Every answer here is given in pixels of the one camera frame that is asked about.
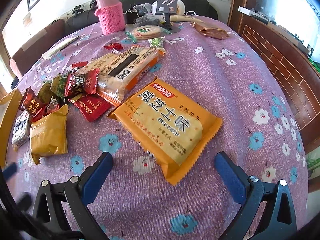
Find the brown leather sofa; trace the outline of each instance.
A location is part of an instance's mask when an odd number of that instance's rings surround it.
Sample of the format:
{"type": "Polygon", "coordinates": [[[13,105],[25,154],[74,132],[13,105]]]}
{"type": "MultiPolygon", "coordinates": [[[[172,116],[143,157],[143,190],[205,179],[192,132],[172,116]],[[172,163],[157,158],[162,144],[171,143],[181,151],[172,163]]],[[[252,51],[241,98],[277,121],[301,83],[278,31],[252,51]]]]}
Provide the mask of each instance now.
{"type": "Polygon", "coordinates": [[[23,44],[10,59],[10,67],[13,73],[21,80],[42,54],[64,36],[65,22],[63,19],[56,20],[39,31],[23,44]]]}

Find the purple floral tablecloth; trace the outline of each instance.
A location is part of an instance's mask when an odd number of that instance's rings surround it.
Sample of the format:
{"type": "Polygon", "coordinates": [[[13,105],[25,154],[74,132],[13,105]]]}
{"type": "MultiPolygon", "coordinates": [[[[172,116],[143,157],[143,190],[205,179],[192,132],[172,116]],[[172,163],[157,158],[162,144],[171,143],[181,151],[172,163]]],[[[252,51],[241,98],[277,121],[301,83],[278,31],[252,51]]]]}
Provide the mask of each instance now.
{"type": "MultiPolygon", "coordinates": [[[[160,166],[117,121],[104,114],[87,122],[69,104],[68,154],[42,158],[41,165],[35,165],[28,143],[17,153],[8,145],[7,163],[15,161],[20,167],[9,183],[14,197],[25,191],[35,198],[42,180],[65,182],[108,151],[114,158],[113,169],[88,208],[111,239],[218,239],[239,209],[213,165],[216,153],[225,151],[247,174],[266,182],[285,179],[297,226],[302,227],[308,195],[306,160],[284,94],[242,38],[221,22],[203,19],[229,31],[230,38],[203,37],[190,23],[177,24],[181,31],[165,37],[165,56],[129,93],[136,93],[157,75],[223,119],[221,130],[177,186],[164,179],[160,166]]],[[[41,58],[24,75],[18,84],[22,93],[30,85],[37,93],[44,80],[67,72],[74,62],[103,56],[108,52],[105,44],[120,42],[124,49],[132,46],[124,32],[102,35],[99,23],[68,37],[75,35],[80,37],[51,59],[41,58]]],[[[71,228],[78,230],[70,210],[65,209],[71,228]]],[[[261,215],[260,209],[248,236],[254,233],[261,215]]]]}

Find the brick pattern panel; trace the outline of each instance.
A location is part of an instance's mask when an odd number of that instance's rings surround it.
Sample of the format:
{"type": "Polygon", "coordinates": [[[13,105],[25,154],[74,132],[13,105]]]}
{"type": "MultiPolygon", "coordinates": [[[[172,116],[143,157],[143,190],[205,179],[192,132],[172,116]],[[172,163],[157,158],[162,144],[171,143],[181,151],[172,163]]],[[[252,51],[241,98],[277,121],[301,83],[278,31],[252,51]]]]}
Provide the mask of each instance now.
{"type": "Polygon", "coordinates": [[[320,114],[320,103],[307,82],[284,55],[248,25],[244,26],[242,38],[266,63],[279,83],[300,130],[320,114]]]}

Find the pink thermos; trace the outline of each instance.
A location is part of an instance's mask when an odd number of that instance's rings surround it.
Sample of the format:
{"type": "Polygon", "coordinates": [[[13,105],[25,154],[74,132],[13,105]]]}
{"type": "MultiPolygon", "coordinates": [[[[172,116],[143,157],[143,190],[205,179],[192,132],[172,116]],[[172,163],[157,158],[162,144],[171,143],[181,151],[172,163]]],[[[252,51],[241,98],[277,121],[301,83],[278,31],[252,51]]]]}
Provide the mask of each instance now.
{"type": "Polygon", "coordinates": [[[122,3],[119,0],[97,0],[97,5],[94,14],[99,18],[104,35],[124,29],[122,3]]]}

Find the barcode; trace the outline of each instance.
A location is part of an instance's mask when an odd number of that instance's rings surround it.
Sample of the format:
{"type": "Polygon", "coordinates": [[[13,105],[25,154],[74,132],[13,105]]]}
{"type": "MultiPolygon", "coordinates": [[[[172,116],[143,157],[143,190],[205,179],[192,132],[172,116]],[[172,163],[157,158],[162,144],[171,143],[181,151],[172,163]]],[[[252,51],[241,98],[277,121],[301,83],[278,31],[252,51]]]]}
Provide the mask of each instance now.
{"type": "Polygon", "coordinates": [[[124,69],[124,70],[117,76],[117,78],[124,80],[130,73],[131,73],[130,70],[124,69]]]}

